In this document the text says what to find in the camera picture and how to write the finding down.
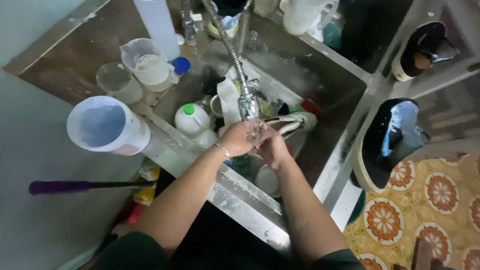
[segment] floor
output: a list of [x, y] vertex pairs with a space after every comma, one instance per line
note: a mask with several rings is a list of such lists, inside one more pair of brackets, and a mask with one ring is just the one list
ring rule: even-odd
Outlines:
[[344, 235], [369, 270], [410, 268], [417, 237], [444, 265], [480, 270], [480, 157], [401, 162]]

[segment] silver bracelet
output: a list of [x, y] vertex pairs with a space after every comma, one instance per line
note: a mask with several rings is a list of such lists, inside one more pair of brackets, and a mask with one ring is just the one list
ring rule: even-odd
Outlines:
[[223, 147], [223, 145], [221, 143], [214, 142], [213, 144], [220, 147], [223, 150], [223, 153], [225, 154], [225, 156], [227, 156], [227, 160], [230, 159], [230, 153], [228, 152], [228, 150], [225, 147]]

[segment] faucet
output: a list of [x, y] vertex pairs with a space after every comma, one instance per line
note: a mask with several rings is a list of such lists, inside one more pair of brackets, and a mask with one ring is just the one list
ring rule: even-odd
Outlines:
[[258, 118], [260, 117], [260, 105], [258, 104], [258, 99], [253, 94], [247, 84], [247, 78], [241, 66], [240, 58], [238, 57], [238, 54], [232, 44], [232, 41], [230, 40], [230, 37], [227, 35], [227, 32], [223, 27], [222, 18], [216, 12], [215, 7], [211, 3], [211, 0], [202, 0], [202, 3], [207, 8], [208, 13], [212, 17], [212, 22], [214, 23], [214, 26], [217, 28], [220, 36], [222, 37], [223, 44], [227, 48], [227, 52], [233, 60], [233, 67], [237, 72], [237, 77], [240, 82], [240, 97], [238, 99], [240, 115], [243, 120]]
[[183, 28], [185, 29], [185, 43], [190, 46], [197, 45], [197, 36], [195, 33], [194, 21], [190, 15], [192, 7], [190, 0], [183, 0]]

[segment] jug with handle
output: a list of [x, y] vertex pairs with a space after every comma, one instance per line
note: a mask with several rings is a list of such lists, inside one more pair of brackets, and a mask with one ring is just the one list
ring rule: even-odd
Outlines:
[[174, 67], [149, 38], [137, 38], [120, 46], [121, 60], [138, 80], [153, 92], [166, 90], [178, 82]]
[[330, 4], [332, 7], [325, 18], [314, 27], [321, 31], [333, 18], [338, 8], [338, 0], [284, 0], [280, 8], [284, 10], [283, 27], [295, 36], [303, 35], [312, 26], [315, 19], [321, 15], [325, 7]]

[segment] shoe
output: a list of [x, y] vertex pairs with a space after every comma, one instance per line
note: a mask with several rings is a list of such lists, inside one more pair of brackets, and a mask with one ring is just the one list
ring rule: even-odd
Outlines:
[[419, 26], [405, 40], [392, 62], [392, 72], [401, 82], [411, 80], [434, 63], [452, 59], [459, 51], [445, 37], [446, 27], [441, 22]]
[[298, 131], [310, 131], [317, 124], [317, 117], [310, 112], [298, 111], [288, 115], [276, 116], [264, 120], [273, 129], [280, 132], [284, 139]]
[[359, 185], [383, 192], [392, 169], [430, 140], [417, 126], [416, 101], [395, 98], [371, 111], [352, 147], [352, 168]]

